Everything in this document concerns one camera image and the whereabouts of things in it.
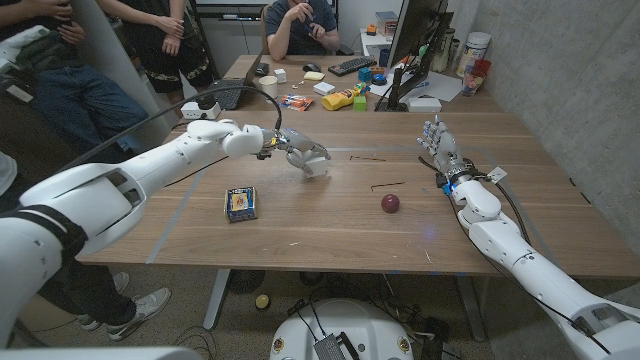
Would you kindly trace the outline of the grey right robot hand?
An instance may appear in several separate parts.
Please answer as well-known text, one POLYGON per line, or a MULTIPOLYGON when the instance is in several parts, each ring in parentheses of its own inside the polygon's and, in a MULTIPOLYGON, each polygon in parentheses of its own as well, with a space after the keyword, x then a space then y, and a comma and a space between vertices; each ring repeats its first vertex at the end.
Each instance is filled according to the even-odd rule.
POLYGON ((433 165, 442 173, 450 184, 470 178, 468 166, 455 142, 453 134, 446 123, 435 116, 433 121, 426 121, 423 126, 423 136, 418 143, 427 150, 433 159, 433 165))

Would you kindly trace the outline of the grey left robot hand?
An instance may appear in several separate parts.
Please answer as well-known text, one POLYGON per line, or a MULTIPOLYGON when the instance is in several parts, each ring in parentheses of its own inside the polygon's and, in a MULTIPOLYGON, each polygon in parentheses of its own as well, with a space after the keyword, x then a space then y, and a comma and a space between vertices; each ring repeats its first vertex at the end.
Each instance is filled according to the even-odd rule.
POLYGON ((271 156, 273 150, 286 152, 287 161, 301 169, 308 178, 325 175, 331 159, 327 149, 306 135, 291 129, 262 130, 263 146, 257 153, 259 160, 271 156))

